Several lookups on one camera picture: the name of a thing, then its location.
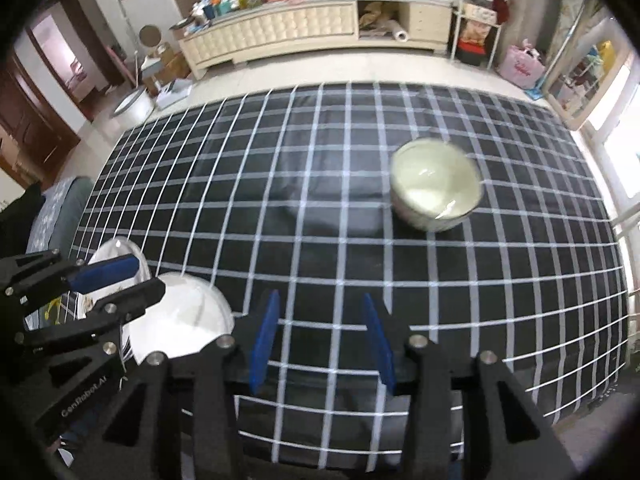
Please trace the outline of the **white bowl red emblem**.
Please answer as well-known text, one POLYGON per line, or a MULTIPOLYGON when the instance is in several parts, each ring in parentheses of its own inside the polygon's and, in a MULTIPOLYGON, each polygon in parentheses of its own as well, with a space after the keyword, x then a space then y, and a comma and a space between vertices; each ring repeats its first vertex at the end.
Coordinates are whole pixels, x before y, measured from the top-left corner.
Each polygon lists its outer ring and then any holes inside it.
POLYGON ((154 351, 168 358, 198 353, 221 335, 231 334, 234 316, 215 286, 188 274, 160 274, 165 293, 157 304, 127 325, 137 364, 154 351))

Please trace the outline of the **white plate floral print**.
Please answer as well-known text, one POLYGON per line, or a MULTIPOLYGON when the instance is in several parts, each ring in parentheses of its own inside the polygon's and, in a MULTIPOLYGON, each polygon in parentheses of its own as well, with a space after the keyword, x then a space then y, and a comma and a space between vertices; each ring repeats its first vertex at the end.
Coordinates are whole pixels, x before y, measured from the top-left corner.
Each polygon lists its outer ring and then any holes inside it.
POLYGON ((41 309, 40 326, 84 318, 99 300, 150 278, 151 271, 141 249, 128 238, 112 238, 79 271, 72 273, 70 291, 41 309))

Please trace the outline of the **black white grid tablecloth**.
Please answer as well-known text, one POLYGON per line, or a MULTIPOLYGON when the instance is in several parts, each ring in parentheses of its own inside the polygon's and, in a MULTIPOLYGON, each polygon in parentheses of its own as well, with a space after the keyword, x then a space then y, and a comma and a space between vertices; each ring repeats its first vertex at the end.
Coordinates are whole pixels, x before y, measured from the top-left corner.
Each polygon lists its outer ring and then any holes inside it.
POLYGON ((238 401, 248 455, 310 468, 396 465, 408 415, 369 356, 370 295, 462 362, 500 356, 548 422, 612 387, 627 287, 593 175, 531 102, 417 84, 315 84, 199 105, 125 132, 70 252, 115 236, 154 273, 216 286, 235 313, 266 289, 282 314, 258 396, 238 401), (390 204, 390 159, 417 138, 464 151, 480 206, 427 234, 390 204))

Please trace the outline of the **cardboard boxes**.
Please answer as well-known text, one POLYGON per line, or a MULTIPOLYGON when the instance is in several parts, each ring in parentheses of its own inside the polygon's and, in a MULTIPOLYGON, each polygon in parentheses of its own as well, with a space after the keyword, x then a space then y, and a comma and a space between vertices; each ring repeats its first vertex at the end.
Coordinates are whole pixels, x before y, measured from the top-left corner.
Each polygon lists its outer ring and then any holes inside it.
POLYGON ((160 89, 176 79, 189 77, 191 69, 181 52, 176 52, 168 42, 162 42, 148 55, 142 64, 141 77, 149 94, 155 98, 160 89))

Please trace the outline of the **blue patterned bowl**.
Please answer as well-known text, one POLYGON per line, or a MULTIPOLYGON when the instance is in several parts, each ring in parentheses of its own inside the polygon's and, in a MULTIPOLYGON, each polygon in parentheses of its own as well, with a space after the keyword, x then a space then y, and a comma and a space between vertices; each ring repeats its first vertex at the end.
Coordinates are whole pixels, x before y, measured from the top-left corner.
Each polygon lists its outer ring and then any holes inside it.
POLYGON ((480 206, 484 186, 474 160, 454 144, 420 138, 390 158, 390 202, 401 220, 424 232, 444 232, 480 206))

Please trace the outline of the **pink gift bag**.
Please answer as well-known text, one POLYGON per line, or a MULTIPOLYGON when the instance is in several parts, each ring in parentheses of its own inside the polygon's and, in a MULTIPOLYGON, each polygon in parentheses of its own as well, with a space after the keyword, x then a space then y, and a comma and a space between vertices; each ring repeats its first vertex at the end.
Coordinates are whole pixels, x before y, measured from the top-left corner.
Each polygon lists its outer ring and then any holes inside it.
POLYGON ((512 44, 506 49, 497 73, 514 86, 530 90, 535 87, 545 69, 540 53, 525 39, 521 44, 512 44))

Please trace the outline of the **white paper roll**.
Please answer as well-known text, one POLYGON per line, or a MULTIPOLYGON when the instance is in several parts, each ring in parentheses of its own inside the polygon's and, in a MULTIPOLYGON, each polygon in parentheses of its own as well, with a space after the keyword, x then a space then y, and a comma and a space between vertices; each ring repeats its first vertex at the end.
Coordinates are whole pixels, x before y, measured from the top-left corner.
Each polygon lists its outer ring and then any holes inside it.
POLYGON ((395 41, 405 44, 409 40, 408 32, 395 20, 388 20, 386 28, 392 34, 395 41))

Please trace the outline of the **cream tufted TV cabinet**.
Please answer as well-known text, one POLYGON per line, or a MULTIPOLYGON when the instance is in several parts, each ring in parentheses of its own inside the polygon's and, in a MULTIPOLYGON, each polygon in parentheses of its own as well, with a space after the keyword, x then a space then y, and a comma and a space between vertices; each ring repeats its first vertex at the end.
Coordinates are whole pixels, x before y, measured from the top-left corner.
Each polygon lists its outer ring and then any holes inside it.
POLYGON ((195 78, 209 67, 273 56, 340 49, 447 51, 451 0, 292 0, 215 18, 178 41, 195 78), (405 44, 386 28, 398 21, 405 44))

